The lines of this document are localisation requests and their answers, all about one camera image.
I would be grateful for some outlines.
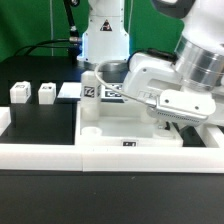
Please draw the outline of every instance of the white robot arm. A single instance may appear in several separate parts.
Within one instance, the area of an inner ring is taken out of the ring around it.
[[[129,35],[124,29],[125,0],[89,0],[89,26],[83,34],[83,51],[78,61],[98,64],[127,60]]]
[[[223,125],[221,79],[224,73],[223,0],[152,0],[169,16],[183,19],[175,53],[166,60],[138,53],[130,61],[123,91],[148,104],[154,118],[198,126],[204,122]]]

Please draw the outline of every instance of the black cable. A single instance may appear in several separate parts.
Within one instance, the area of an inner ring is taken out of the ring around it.
[[[45,44],[55,44],[55,43],[68,43],[68,42],[69,42],[69,39],[56,39],[56,40],[42,41],[42,42],[30,47],[30,49],[24,55],[29,55],[33,50],[35,50],[37,48],[37,46],[41,46],[41,45],[45,45]]]
[[[175,54],[171,54],[169,52],[159,51],[159,50],[154,49],[154,48],[142,49],[142,50],[138,50],[138,51],[134,52],[128,58],[127,66],[128,66],[129,71],[130,71],[130,61],[134,57],[134,55],[137,54],[137,53],[145,53],[145,54],[150,55],[151,57],[159,58],[159,59],[170,61],[170,62],[173,62],[173,63],[175,63],[176,60],[177,60],[177,56]]]
[[[67,49],[67,48],[68,48],[68,47],[66,47],[66,46],[28,45],[28,46],[24,46],[24,47],[18,49],[18,50],[14,53],[14,56],[17,56],[19,52],[21,52],[22,50],[24,50],[24,49],[26,49],[26,48],[33,48],[33,47],[35,47],[34,50],[37,49],[37,48],[60,48],[60,49],[63,49],[63,48],[64,48],[64,49],[65,49],[65,48]]]
[[[67,19],[68,19],[68,24],[70,26],[70,35],[72,37],[79,37],[79,32],[76,29],[75,26],[75,20],[73,18],[73,14],[72,14],[72,10],[71,10],[71,6],[78,6],[79,5],[79,1],[71,1],[71,0],[64,0],[64,6],[65,6],[65,11],[66,11],[66,15],[67,15]]]

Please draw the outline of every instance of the small white block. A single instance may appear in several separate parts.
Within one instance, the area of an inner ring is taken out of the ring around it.
[[[38,91],[39,104],[54,104],[56,98],[56,84],[43,83]]]
[[[10,89],[11,103],[26,103],[31,96],[31,85],[29,82],[17,82]]]

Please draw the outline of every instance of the white box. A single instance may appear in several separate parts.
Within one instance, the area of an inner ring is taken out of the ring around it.
[[[29,82],[17,82],[10,89],[11,103],[26,103],[31,96],[31,85]]]
[[[100,103],[98,121],[82,119],[77,104],[75,145],[123,147],[182,147],[183,139],[170,123],[170,130],[159,123],[141,122],[142,107],[125,103]]]
[[[38,91],[39,104],[54,104],[56,98],[56,84],[43,83]]]

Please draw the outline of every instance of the black surface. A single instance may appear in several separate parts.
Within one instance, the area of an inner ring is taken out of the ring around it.
[[[11,107],[12,123],[0,141],[73,143],[75,104],[39,106],[35,94],[42,81],[60,88],[81,73],[60,57],[1,63],[0,105]],[[24,80],[33,98],[10,105],[10,85]],[[223,210],[222,174],[0,171],[0,224],[223,224]]]
[[[9,172],[4,224],[223,224],[222,175]]]
[[[76,106],[11,105],[11,124],[0,143],[74,145]]]

